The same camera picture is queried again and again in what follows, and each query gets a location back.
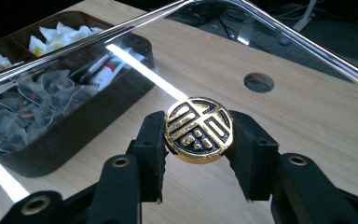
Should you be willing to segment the pile of red-labelled white sachets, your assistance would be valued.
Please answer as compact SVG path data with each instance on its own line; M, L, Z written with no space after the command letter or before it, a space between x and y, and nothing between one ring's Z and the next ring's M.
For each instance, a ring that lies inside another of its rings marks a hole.
M77 83L101 91L110 85L120 72L129 70L131 66L112 52L86 66L85 72L77 73Z

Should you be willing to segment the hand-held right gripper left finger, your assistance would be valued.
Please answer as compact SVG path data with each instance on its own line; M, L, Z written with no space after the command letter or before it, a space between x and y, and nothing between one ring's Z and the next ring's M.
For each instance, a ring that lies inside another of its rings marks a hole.
M162 111L146 116L127 151L104 163L88 224L142 224L142 204L162 200L164 125Z

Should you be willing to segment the white metal stand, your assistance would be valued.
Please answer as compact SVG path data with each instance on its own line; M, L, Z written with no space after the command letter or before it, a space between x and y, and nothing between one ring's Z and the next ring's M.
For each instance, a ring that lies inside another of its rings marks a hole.
M306 8L305 13L302 15L302 17L300 18L300 20L293 26L293 29L296 30L297 32L301 32L311 21L312 17L312 11L315 7L317 3L317 0L310 0L309 4ZM280 44L282 46L288 46L291 42L289 41L288 38L286 37L282 37L280 39Z

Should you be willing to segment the pile of yellow tea packets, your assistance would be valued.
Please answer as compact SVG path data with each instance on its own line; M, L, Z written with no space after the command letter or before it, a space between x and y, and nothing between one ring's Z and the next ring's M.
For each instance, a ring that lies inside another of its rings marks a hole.
M42 41L40 38L32 35L30 37L28 50L35 56L40 57L91 35L98 34L103 29L100 27L81 25L80 28L76 30L59 21L55 28L39 27L38 30L45 40Z

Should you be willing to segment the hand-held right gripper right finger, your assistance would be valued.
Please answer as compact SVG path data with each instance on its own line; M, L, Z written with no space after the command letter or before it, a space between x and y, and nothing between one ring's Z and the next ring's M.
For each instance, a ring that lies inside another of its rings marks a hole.
M279 152L250 116L232 111L225 152L246 200L269 201L275 224L358 224L358 197L338 189L310 158Z

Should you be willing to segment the pile of mesh tea bags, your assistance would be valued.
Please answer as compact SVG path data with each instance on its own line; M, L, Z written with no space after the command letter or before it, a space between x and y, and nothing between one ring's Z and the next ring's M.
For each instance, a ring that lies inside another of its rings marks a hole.
M97 91L52 71L0 87L0 154L26 148Z

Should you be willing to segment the dark compartment box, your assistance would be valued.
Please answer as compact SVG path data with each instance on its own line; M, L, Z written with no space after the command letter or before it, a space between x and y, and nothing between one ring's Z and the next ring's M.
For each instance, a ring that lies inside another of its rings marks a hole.
M77 83L77 73L85 72L86 66L95 62L104 51L102 44L90 44L60 59L38 66L33 77L67 70L69 78ZM54 172L131 108L153 86L152 81L132 67L120 72L110 85L97 91L85 104L56 123L26 148L0 154L0 163L26 177L39 177Z

